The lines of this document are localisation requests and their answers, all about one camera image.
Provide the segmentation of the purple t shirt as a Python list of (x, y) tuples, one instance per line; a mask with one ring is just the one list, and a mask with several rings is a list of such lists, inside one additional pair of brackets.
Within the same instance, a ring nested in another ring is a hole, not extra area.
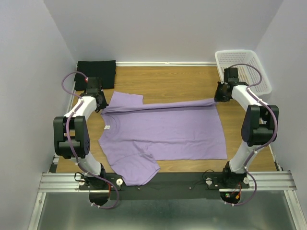
[(128, 186), (147, 184), (159, 161), (227, 159), (212, 98), (144, 104), (142, 95), (114, 92), (101, 116), (106, 126), (99, 144)]

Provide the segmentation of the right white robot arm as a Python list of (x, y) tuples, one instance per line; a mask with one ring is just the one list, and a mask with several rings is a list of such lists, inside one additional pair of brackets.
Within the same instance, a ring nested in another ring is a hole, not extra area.
[(276, 140), (278, 131), (279, 108), (269, 105), (252, 92), (251, 88), (259, 83), (247, 84), (238, 77), (238, 65), (224, 70), (223, 81), (218, 82), (215, 102), (237, 101), (244, 109), (245, 117), (241, 128), (242, 143), (235, 156), (226, 163), (222, 172), (213, 176), (218, 188), (230, 188), (246, 183), (248, 168), (256, 155)]

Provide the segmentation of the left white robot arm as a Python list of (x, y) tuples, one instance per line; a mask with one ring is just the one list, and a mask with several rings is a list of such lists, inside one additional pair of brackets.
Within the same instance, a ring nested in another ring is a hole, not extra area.
[(78, 98), (77, 104), (65, 115), (57, 116), (53, 120), (54, 149), (58, 156), (72, 160), (83, 172), (81, 182), (91, 184), (95, 189), (111, 188), (106, 180), (103, 165), (92, 155), (87, 120), (90, 115), (108, 106), (99, 78), (89, 78), (85, 75), (86, 89), (80, 95), (67, 90), (64, 81), (61, 82), (63, 90)]

